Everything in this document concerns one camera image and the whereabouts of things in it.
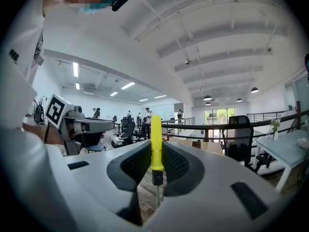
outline wooden tabletop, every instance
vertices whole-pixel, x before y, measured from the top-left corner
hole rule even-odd
[[[192,142],[193,142],[193,141],[189,141],[189,140],[179,140],[179,139],[176,139],[176,138],[170,138],[169,140],[171,142],[187,145],[187,146],[190,146],[190,147],[192,147]],[[216,153],[216,154],[223,156],[223,151],[222,151],[220,143],[201,142],[201,149],[207,150],[207,151],[210,151],[210,152],[213,152],[213,153]]]

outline backpack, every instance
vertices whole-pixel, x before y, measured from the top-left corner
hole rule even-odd
[[[44,109],[42,107],[42,105],[38,105],[37,108],[35,109],[35,113],[34,113],[34,121],[38,124],[38,125],[45,125],[45,121],[44,121]]]

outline desk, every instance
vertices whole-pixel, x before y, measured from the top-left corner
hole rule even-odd
[[[179,140],[175,138],[170,138],[171,142],[179,143],[182,145],[187,145],[192,147],[192,142],[189,140]],[[210,151],[219,155],[223,156],[223,151],[219,143],[208,143],[208,142],[201,142],[201,150]]]
[[[263,147],[267,153],[285,166],[281,179],[276,186],[277,191],[281,191],[291,172],[291,169],[302,163],[305,158],[308,157],[306,151],[297,144],[297,140],[302,137],[309,140],[309,136],[304,130],[296,130],[288,134],[279,135],[278,140],[276,141],[274,141],[273,138],[269,138],[267,140],[266,137],[256,140],[257,151],[255,154],[253,168],[256,167],[258,161],[256,157],[260,154],[261,147]]]

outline face mask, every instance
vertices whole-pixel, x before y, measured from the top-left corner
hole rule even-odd
[[[101,3],[90,3],[89,8],[79,8],[81,12],[94,14],[101,9],[112,6],[117,0],[101,0]]]

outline table leg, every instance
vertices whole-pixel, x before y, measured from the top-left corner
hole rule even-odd
[[[285,167],[284,171],[283,171],[283,174],[280,178],[280,181],[278,182],[277,186],[276,186],[276,191],[280,192],[282,187],[284,186],[286,180],[288,179],[289,177],[289,174],[291,172],[291,167]]]
[[[253,167],[254,169],[256,168],[257,161],[258,161],[258,159],[257,159],[256,157],[260,155],[260,151],[261,151],[261,146],[258,145],[257,148],[256,148],[256,153],[255,153],[254,162],[253,162],[253,165],[252,165],[252,167]]]

